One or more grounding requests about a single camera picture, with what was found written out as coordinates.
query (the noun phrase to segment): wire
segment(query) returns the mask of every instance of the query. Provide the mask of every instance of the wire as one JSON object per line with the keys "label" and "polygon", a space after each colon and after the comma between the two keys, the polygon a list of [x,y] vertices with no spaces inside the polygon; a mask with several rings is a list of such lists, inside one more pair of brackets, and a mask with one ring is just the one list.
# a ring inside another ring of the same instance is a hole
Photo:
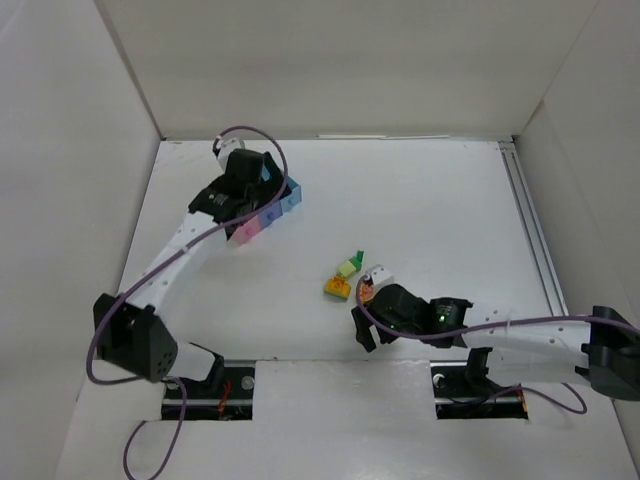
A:
{"label": "wire", "polygon": [[[361,277],[360,280],[358,280],[358,285],[356,286],[356,292],[360,291],[360,287],[362,286],[364,279],[365,279],[365,276]],[[366,309],[366,307],[362,303],[362,299],[360,298],[360,295],[356,295],[356,303],[358,304],[360,311],[367,318],[367,320],[369,320],[372,324],[374,324],[377,328],[379,328],[383,332],[386,332],[389,335],[393,335],[394,337],[398,337],[398,338],[409,338],[411,340],[421,340],[426,342],[431,342],[434,340],[442,340],[445,338],[458,337],[463,334],[479,332],[481,330],[490,330],[492,328],[517,327],[522,325],[540,325],[543,323],[556,323],[556,322],[596,323],[599,325],[608,325],[610,327],[615,327],[619,330],[625,330],[627,332],[631,332],[634,335],[640,335],[639,329],[631,325],[628,325],[626,323],[621,323],[616,320],[611,320],[609,318],[599,318],[599,317],[579,316],[579,315],[562,315],[557,317],[525,318],[522,320],[490,322],[490,323],[483,323],[481,325],[472,325],[467,328],[460,328],[458,330],[452,330],[450,332],[445,332],[445,333],[436,333],[432,335],[416,335],[413,333],[399,332],[381,323],[373,315],[371,315],[371,313],[369,313],[369,311]]]}
{"label": "wire", "polygon": [[[169,448],[167,449],[167,453],[160,464],[160,468],[149,477],[148,480],[155,480],[160,476],[163,472],[164,467],[167,466],[169,462],[169,458],[171,458],[171,454],[173,453],[173,448],[176,446],[176,442],[178,441],[178,436],[180,435],[180,430],[182,429],[182,424],[184,423],[184,417],[187,413],[187,389],[177,377],[170,377],[170,380],[174,382],[178,387],[180,387],[180,392],[182,393],[182,405],[180,405],[180,417],[178,417],[178,423],[176,425],[176,431],[173,433],[173,438],[171,439],[171,443],[169,444]],[[131,443],[133,442],[134,437],[140,431],[140,429],[147,423],[146,420],[143,420],[138,424],[138,426],[131,432],[131,436],[129,440],[127,440],[127,444],[124,447],[124,452],[122,454],[122,468],[124,469],[124,474],[127,476],[129,480],[137,480],[136,477],[131,473],[131,469],[129,468],[129,448],[131,448]]]}
{"label": "wire", "polygon": [[456,407],[473,407],[473,406],[476,406],[476,405],[477,406],[482,406],[485,403],[490,402],[491,400],[495,400],[498,397],[502,397],[503,395],[508,395],[510,393],[513,393],[513,392],[529,392],[529,393],[532,393],[534,395],[538,395],[541,398],[544,398],[546,401],[548,401],[552,405],[555,405],[556,407],[559,407],[559,408],[561,408],[563,410],[566,410],[568,412],[571,412],[571,413],[575,413],[576,415],[584,415],[585,413],[587,413],[587,411],[588,411],[587,402],[584,401],[584,398],[582,398],[582,396],[578,393],[578,391],[575,388],[573,388],[571,385],[569,385],[568,383],[562,383],[561,385],[566,387],[578,399],[578,402],[580,402],[581,410],[578,410],[578,409],[575,409],[575,408],[570,407],[568,405],[565,405],[564,403],[559,402],[555,398],[552,398],[549,395],[547,395],[546,393],[542,393],[541,391],[536,390],[535,388],[523,387],[522,385],[516,385],[516,386],[513,386],[513,387],[503,388],[499,392],[496,392],[493,395],[489,395],[488,397],[483,398],[481,400],[473,400],[473,401],[470,401],[470,402],[460,402],[460,401],[457,401],[457,400],[453,400],[451,398],[449,398],[448,400],[451,400],[453,405],[455,405]]}
{"label": "wire", "polygon": [[193,248],[195,245],[200,243],[205,238],[210,237],[214,233],[216,233],[216,232],[218,232],[218,231],[220,231],[222,229],[225,229],[227,227],[230,227],[232,225],[236,225],[238,223],[243,223],[246,220],[249,220],[250,218],[253,218],[256,215],[259,215],[260,213],[264,212],[267,208],[271,207],[271,205],[273,205],[275,202],[277,202],[280,199],[280,195],[282,195],[282,193],[284,192],[285,188],[287,187],[287,179],[289,177],[289,166],[287,165],[287,160],[285,158],[284,152],[282,151],[282,147],[280,146],[278,141],[275,138],[273,138],[271,135],[269,135],[268,133],[263,132],[262,130],[260,130],[258,128],[250,127],[248,125],[237,125],[237,126],[234,126],[234,127],[229,127],[226,130],[222,131],[220,133],[220,135],[218,135],[216,137],[216,139],[214,140],[214,142],[213,142],[214,150],[217,148],[218,142],[225,135],[228,135],[229,133],[234,132],[236,130],[248,130],[250,132],[258,133],[258,134],[262,135],[263,137],[265,137],[267,140],[269,140],[273,144],[273,146],[278,151],[278,154],[280,155],[280,158],[282,160],[282,174],[283,174],[282,185],[278,189],[278,192],[274,195],[274,197],[266,205],[262,206],[261,208],[259,208],[255,212],[250,212],[250,213],[247,213],[246,215],[242,215],[241,217],[234,218],[233,220],[229,220],[228,222],[223,222],[223,223],[221,223],[219,225],[216,225],[215,227],[210,228],[209,230],[206,230],[205,232],[201,233],[196,238],[194,238],[189,243],[187,243],[185,245],[185,247],[186,247],[185,249],[178,250],[176,253],[174,253],[172,256],[167,258],[164,262],[162,262],[156,268],[152,269],[149,273],[144,275],[140,280],[138,280],[135,284],[133,284],[133,286],[131,288],[129,288],[129,290],[127,290],[124,293],[120,294],[116,298],[116,301],[113,303],[111,308],[107,311],[105,316],[102,318],[102,321],[98,324],[98,327],[96,328],[96,331],[93,334],[93,338],[91,339],[91,343],[89,344],[89,350],[87,352],[87,358],[85,359],[85,369],[86,369],[86,372],[87,372],[87,377],[89,377],[89,380],[91,380],[93,383],[95,383],[97,385],[118,385],[118,384],[121,384],[121,383],[133,382],[135,380],[140,379],[140,377],[136,376],[136,377],[120,378],[120,379],[117,379],[117,380],[103,380],[103,379],[97,378],[93,373],[93,357],[94,357],[96,349],[98,347],[98,342],[100,341],[100,338],[102,337],[102,334],[104,333],[105,329],[109,325],[109,322],[111,322],[111,319],[113,318],[115,313],[120,309],[120,307],[122,305],[124,305],[124,303],[127,301],[127,299],[129,297],[131,297],[131,295],[133,295],[140,287],[142,287],[149,280],[154,278],[158,273],[160,273],[162,270],[164,270],[169,265],[171,265],[173,262],[175,262],[180,257],[182,257],[186,253],[187,250]]}
{"label": "wire", "polygon": [[[129,297],[131,297],[131,295],[133,295],[140,287],[145,285],[149,280],[154,278],[158,273],[160,273],[162,270],[167,268],[173,262],[178,260],[189,249],[193,248],[195,245],[197,245],[198,243],[203,241],[205,238],[208,238],[211,235],[213,235],[214,233],[216,233],[216,232],[218,232],[218,231],[220,231],[222,229],[225,229],[227,227],[230,227],[232,225],[236,225],[238,223],[243,223],[243,222],[245,222],[245,221],[247,221],[247,220],[249,220],[251,218],[254,218],[255,216],[261,214],[262,212],[264,212],[267,208],[271,207],[271,205],[273,205],[274,203],[276,203],[280,199],[280,196],[282,195],[282,193],[284,192],[285,188],[287,187],[287,180],[289,178],[289,166],[287,164],[287,159],[285,157],[284,151],[282,150],[282,147],[280,146],[280,144],[278,143],[278,141],[275,138],[273,138],[268,133],[260,130],[259,128],[251,127],[251,126],[248,126],[248,125],[236,125],[236,126],[227,128],[226,130],[222,131],[216,137],[216,139],[214,140],[214,142],[213,142],[213,150],[214,150],[214,152],[216,151],[217,145],[223,139],[223,137],[225,135],[228,135],[231,132],[236,131],[236,130],[248,130],[250,132],[257,133],[257,134],[263,136],[264,138],[266,138],[267,140],[269,140],[273,144],[275,149],[278,151],[278,154],[280,155],[280,159],[282,160],[282,176],[283,176],[282,185],[278,189],[278,192],[274,195],[274,197],[267,204],[265,204],[264,206],[260,207],[258,210],[254,211],[254,212],[247,213],[246,215],[242,215],[242,216],[240,216],[238,218],[234,218],[233,220],[229,220],[228,222],[223,222],[223,223],[221,223],[219,225],[216,225],[215,227],[210,228],[209,230],[206,230],[202,234],[198,235],[196,238],[194,238],[193,240],[188,242],[185,245],[184,249],[178,250],[175,254],[173,254],[172,256],[167,258],[164,262],[162,262],[156,268],[152,269],[149,273],[144,275],[140,280],[138,280],[135,284],[133,284],[133,286],[131,288],[129,288],[129,290],[127,290],[124,293],[120,294],[116,298],[116,301],[113,303],[111,308],[107,311],[105,316],[102,318],[102,320],[98,324],[98,327],[96,328],[96,331],[93,334],[93,338],[91,339],[91,343],[89,344],[89,349],[87,351],[87,358],[85,360],[85,369],[86,369],[86,372],[87,372],[87,377],[89,378],[89,380],[91,380],[91,382],[93,382],[93,383],[95,383],[97,385],[118,385],[118,384],[133,382],[133,381],[141,379],[141,377],[134,376],[134,377],[127,377],[127,378],[120,378],[120,379],[117,379],[117,380],[104,380],[104,379],[101,379],[101,378],[97,378],[93,373],[93,357],[94,357],[96,349],[98,347],[98,342],[100,341],[100,338],[102,337],[102,334],[104,333],[105,329],[109,325],[109,322],[111,322],[111,320],[112,320],[113,316],[115,315],[115,313],[127,301],[127,299]],[[178,385],[178,387],[180,387],[180,390],[182,392],[182,405],[180,407],[180,417],[178,418],[178,423],[176,425],[176,431],[173,434],[173,438],[171,440],[171,444],[169,445],[169,449],[167,450],[167,453],[166,453],[164,459],[162,460],[160,468],[158,469],[158,471],[156,473],[153,474],[153,476],[151,476],[149,478],[149,480],[155,480],[156,478],[158,478],[158,476],[162,473],[162,471],[166,467],[167,462],[169,461],[169,458],[171,457],[171,453],[173,452],[173,448],[176,445],[176,441],[178,440],[178,435],[180,434],[180,430],[182,429],[182,424],[184,423],[184,417],[185,417],[185,414],[186,414],[186,411],[187,411],[187,390],[186,390],[184,384],[182,383],[182,381],[180,381],[179,378],[175,378],[175,377],[170,377],[170,378],[171,378],[171,380],[173,382],[175,382]],[[125,473],[125,475],[127,476],[127,478],[129,480],[136,480],[136,478],[131,474],[131,471],[130,471],[129,465],[128,465],[127,457],[129,455],[129,447],[131,446],[131,442],[133,441],[133,438],[136,436],[138,431],[140,431],[140,429],[142,428],[142,426],[145,423],[147,423],[146,420],[140,422],[140,424],[133,430],[133,432],[131,433],[131,436],[129,437],[129,440],[127,440],[127,444],[126,444],[126,446],[124,448],[124,454],[123,454],[123,458],[122,458],[122,465],[123,465],[123,468],[124,468],[124,473]]]}
{"label": "wire", "polygon": [[218,403],[218,417],[222,420],[222,415],[224,415],[224,409],[227,407],[227,400],[229,399],[229,394],[231,393],[231,380],[227,380],[224,384],[224,394]]}

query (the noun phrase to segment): yellow block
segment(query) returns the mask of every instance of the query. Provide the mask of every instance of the yellow block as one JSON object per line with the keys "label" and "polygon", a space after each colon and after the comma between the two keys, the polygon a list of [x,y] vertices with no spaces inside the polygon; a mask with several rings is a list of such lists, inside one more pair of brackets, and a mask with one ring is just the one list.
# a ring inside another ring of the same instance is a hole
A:
{"label": "yellow block", "polygon": [[333,277],[325,285],[324,293],[347,300],[351,293],[351,285],[344,278]]}

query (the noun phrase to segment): green block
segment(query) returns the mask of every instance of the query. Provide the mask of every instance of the green block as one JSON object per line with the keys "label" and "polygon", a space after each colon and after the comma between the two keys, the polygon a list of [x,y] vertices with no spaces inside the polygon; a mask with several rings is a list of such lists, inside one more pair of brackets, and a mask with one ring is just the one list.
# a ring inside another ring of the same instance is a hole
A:
{"label": "green block", "polygon": [[359,271],[360,270],[353,263],[351,263],[350,260],[347,260],[338,267],[338,273],[344,278],[349,278],[353,276],[354,273]]}

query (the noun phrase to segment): screw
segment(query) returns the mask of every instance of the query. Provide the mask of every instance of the screw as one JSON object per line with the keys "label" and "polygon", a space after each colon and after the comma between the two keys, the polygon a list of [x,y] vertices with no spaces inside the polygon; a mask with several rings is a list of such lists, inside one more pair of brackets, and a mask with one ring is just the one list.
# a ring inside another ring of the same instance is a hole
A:
{"label": "screw", "polygon": [[244,390],[251,390],[255,385],[255,383],[256,381],[253,379],[253,377],[250,377],[249,375],[247,375],[246,377],[242,377],[242,380],[240,380],[240,386]]}

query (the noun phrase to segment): red wire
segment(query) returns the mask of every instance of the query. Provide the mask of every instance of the red wire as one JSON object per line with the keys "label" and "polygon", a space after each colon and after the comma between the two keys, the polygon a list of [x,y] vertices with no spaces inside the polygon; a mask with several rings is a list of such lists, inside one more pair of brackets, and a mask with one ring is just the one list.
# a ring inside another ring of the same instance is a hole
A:
{"label": "red wire", "polygon": [[224,413],[224,409],[227,406],[227,400],[229,399],[229,394],[231,393],[231,381],[227,380],[227,383],[224,384],[224,394],[220,399],[220,403],[218,403],[218,415],[222,418],[222,414]]}

